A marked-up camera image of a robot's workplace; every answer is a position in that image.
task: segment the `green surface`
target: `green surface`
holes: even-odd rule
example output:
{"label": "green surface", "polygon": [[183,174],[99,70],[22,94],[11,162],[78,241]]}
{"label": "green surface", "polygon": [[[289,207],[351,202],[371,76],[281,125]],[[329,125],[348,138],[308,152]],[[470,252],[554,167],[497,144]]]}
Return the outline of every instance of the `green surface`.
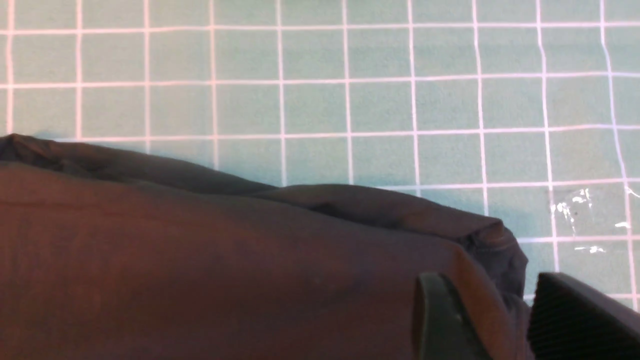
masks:
{"label": "green surface", "polygon": [[[604,0],[602,28],[600,0],[14,3],[0,133],[488,209],[526,242],[528,295],[558,257],[633,304],[640,197],[620,158],[640,194],[640,1]],[[550,212],[562,202],[573,225]]]}
{"label": "green surface", "polygon": [[631,291],[626,241],[559,243],[558,256],[562,272],[604,293],[628,294]]}

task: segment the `black ridged object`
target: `black ridged object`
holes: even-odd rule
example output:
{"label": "black ridged object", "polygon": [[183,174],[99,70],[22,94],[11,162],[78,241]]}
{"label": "black ridged object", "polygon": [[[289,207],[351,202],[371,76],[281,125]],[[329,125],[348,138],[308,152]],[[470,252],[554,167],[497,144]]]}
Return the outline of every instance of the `black ridged object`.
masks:
{"label": "black ridged object", "polygon": [[527,338],[537,360],[640,359],[640,316],[573,277],[541,273]]}

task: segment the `brown fabric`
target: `brown fabric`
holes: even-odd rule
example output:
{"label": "brown fabric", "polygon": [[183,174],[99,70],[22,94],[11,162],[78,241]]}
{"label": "brown fabric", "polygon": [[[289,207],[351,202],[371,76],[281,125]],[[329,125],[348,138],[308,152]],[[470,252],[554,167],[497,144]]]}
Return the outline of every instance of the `brown fabric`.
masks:
{"label": "brown fabric", "polygon": [[494,359],[530,356],[527,260],[495,218],[19,135],[0,211],[0,359],[411,359],[421,272]]}

